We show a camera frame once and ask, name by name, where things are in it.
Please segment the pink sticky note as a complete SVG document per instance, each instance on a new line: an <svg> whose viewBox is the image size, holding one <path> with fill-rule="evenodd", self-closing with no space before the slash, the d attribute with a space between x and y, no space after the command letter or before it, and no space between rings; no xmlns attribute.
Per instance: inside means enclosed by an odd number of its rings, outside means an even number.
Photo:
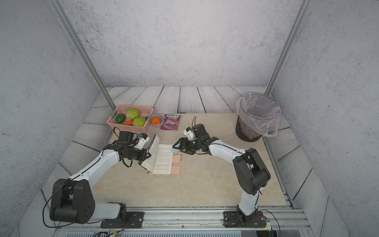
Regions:
<svg viewBox="0 0 379 237"><path fill-rule="evenodd" d="M171 174L177 175L180 174L181 167L180 166L172 166L171 167Z"/></svg>
<svg viewBox="0 0 379 237"><path fill-rule="evenodd" d="M181 160L181 155L174 155L173 157L172 157L172 163L174 164L174 163L178 163L178 162L180 162L180 160Z"/></svg>

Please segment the blue Animal Farm book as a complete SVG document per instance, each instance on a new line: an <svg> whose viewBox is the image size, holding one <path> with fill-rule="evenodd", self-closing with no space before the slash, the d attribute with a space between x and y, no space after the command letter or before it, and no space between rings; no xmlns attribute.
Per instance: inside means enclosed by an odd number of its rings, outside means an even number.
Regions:
<svg viewBox="0 0 379 237"><path fill-rule="evenodd" d="M172 145L160 143L160 138L155 134L148 147L150 157L146 158L140 166L151 174L170 175L172 169L173 152Z"/></svg>

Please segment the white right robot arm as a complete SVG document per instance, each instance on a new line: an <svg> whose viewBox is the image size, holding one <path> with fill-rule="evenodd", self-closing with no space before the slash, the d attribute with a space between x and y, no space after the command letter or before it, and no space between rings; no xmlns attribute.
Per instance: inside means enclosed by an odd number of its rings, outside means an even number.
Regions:
<svg viewBox="0 0 379 237"><path fill-rule="evenodd" d="M257 204L263 188L271 179L271 174L259 153L250 148L239 149L211 137L202 123L184 130L172 148L188 155L216 156L234 166L238 183L243 190L237 212L250 217L258 211Z"/></svg>

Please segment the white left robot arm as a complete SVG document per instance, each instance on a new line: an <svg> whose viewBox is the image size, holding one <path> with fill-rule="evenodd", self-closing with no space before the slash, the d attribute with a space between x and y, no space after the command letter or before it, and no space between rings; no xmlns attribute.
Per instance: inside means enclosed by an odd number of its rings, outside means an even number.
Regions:
<svg viewBox="0 0 379 237"><path fill-rule="evenodd" d="M151 157L144 146L150 140L145 133L120 131L118 139L106 145L85 168L67 179L58 179L46 202L49 218L65 226L101 222L101 228L125 228L131 221L124 203L96 202L92 189L100 178L119 162L142 163Z"/></svg>

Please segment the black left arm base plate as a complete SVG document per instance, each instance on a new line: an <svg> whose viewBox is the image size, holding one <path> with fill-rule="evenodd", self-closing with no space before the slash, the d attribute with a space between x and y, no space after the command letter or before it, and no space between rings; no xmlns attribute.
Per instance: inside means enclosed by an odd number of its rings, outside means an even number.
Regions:
<svg viewBox="0 0 379 237"><path fill-rule="evenodd" d="M116 219L103 220L101 229L141 229L145 212L123 212Z"/></svg>

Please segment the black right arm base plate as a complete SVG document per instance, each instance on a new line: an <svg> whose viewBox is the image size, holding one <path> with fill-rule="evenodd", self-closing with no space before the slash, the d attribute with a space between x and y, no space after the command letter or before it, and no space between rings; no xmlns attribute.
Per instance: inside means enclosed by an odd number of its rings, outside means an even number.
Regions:
<svg viewBox="0 0 379 237"><path fill-rule="evenodd" d="M245 216L241 211L224 211L223 226L226 228L266 228L266 217L261 211Z"/></svg>

